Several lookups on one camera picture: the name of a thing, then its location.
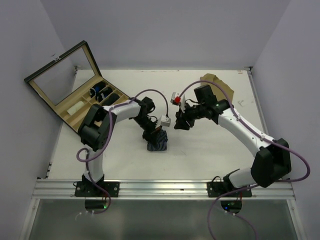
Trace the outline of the olive tan underwear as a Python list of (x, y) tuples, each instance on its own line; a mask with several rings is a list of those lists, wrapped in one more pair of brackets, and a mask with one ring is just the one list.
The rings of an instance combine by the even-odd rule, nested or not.
[[(232, 90), (226, 83), (224, 83), (222, 80), (220, 80), (215, 74), (206, 73), (204, 76), (200, 77), (200, 80), (208, 81), (217, 84), (220, 86), (223, 91), (226, 93), (228, 98), (232, 101), (234, 96), (234, 90)], [(213, 94), (216, 96), (218, 101), (221, 101), (223, 99), (227, 99), (226, 96), (223, 94), (223, 92), (215, 85), (209, 84)]]

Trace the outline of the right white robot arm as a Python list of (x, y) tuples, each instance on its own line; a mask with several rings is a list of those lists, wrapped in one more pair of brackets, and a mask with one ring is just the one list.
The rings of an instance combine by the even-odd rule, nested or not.
[(291, 172), (287, 141), (282, 138), (276, 140), (259, 131), (243, 119), (228, 100), (218, 100), (209, 85), (195, 88), (194, 93), (197, 102), (193, 106), (187, 103), (184, 96), (176, 92), (172, 94), (171, 103), (179, 107), (174, 129), (188, 131), (196, 120), (211, 120), (234, 135), (254, 157), (250, 167), (225, 175), (215, 186), (216, 190), (232, 197), (249, 185), (267, 188)]

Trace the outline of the navy striped underwear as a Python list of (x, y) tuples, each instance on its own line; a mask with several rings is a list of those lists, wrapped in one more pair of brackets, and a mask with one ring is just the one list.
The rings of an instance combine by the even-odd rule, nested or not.
[(146, 149), (149, 152), (164, 152), (168, 148), (168, 134), (165, 130), (161, 130), (156, 138), (156, 143), (147, 143)]

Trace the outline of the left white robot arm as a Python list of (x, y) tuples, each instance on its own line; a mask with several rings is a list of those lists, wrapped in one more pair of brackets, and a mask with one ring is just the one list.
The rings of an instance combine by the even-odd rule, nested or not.
[(143, 100), (129, 99), (115, 105), (94, 104), (90, 107), (78, 129), (83, 148), (77, 152), (76, 158), (79, 162), (85, 163), (81, 184), (86, 186), (87, 192), (92, 196), (103, 193), (103, 153), (111, 141), (117, 123), (134, 120), (143, 130), (142, 138), (149, 144), (157, 144), (162, 127), (157, 126), (149, 116), (154, 107), (155, 104), (148, 97)]

